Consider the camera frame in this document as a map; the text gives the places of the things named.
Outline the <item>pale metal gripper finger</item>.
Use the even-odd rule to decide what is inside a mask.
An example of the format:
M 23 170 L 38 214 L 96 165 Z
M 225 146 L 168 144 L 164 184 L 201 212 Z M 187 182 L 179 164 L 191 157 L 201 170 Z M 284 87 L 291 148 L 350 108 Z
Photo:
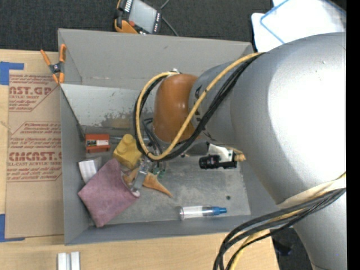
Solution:
M 122 180 L 128 190 L 132 189 L 132 172 L 122 172 Z
M 138 170 L 135 171 L 134 180 L 130 183 L 130 191 L 135 197 L 140 197 L 140 189 L 142 188 L 143 182 L 147 176 L 149 169 L 149 160 L 144 159 Z

